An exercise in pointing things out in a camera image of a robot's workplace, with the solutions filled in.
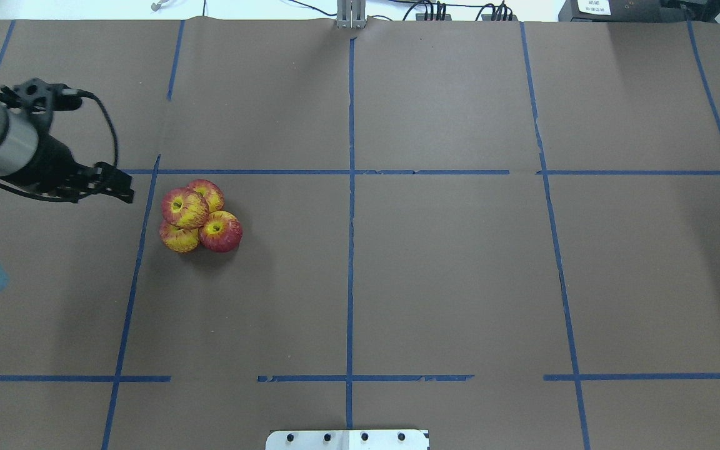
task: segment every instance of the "metal mount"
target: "metal mount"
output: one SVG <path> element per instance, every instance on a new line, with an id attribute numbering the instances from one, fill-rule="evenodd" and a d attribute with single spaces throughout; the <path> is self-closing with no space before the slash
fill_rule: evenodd
<path id="1" fill-rule="evenodd" d="M 337 0 L 338 28 L 366 28 L 366 0 Z"/>
<path id="2" fill-rule="evenodd" d="M 427 430 L 272 432 L 266 450 L 429 450 Z"/>

